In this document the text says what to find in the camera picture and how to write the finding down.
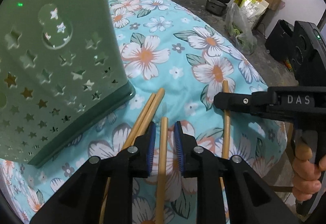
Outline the right hand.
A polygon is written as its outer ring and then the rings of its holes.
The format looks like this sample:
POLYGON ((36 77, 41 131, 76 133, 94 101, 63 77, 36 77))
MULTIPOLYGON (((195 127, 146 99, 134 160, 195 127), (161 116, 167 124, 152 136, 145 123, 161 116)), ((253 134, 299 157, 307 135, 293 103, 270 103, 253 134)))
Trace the right hand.
POLYGON ((322 172, 325 172, 325 157, 316 165, 309 161, 312 155, 312 149, 304 142, 296 146, 292 163, 294 171, 292 193, 299 201, 311 199, 322 188, 319 178, 322 172))

